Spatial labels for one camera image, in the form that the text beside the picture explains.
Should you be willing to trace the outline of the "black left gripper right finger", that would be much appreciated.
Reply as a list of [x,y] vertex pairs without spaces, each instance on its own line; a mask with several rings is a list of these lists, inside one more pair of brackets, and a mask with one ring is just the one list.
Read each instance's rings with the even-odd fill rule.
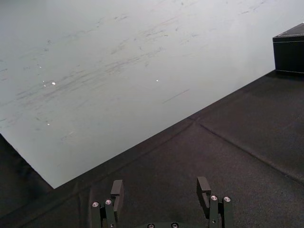
[[196,193],[204,216],[208,220],[208,228],[234,227],[231,197],[220,198],[212,194],[205,177],[197,177]]

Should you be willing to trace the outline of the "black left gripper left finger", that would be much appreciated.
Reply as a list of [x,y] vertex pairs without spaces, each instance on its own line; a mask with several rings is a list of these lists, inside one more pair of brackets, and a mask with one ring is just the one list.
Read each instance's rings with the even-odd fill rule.
[[124,200],[123,180],[115,180],[110,192],[110,198],[103,202],[91,203],[92,228],[116,228]]

